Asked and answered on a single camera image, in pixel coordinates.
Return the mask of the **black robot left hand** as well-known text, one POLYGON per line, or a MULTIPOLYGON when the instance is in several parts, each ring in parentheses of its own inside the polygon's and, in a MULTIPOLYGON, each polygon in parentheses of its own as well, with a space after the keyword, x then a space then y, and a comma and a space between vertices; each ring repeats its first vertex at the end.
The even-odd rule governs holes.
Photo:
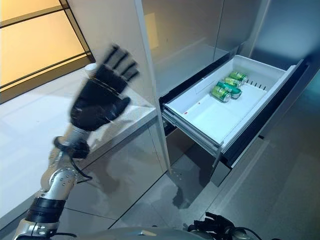
POLYGON ((122 93, 139 74, 138 63, 131 54, 113 44, 76 97, 70 109, 70 123, 92 132, 118 118, 131 102, 122 93))

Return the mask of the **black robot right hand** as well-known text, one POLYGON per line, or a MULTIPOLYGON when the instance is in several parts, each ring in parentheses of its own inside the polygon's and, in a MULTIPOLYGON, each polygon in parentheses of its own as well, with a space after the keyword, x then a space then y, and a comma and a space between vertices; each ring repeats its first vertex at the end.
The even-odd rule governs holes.
POLYGON ((206 212, 205 219, 194 220, 193 224, 187 227, 187 231, 202 234, 210 240, 232 240, 234 228, 235 225, 222 215, 206 212))

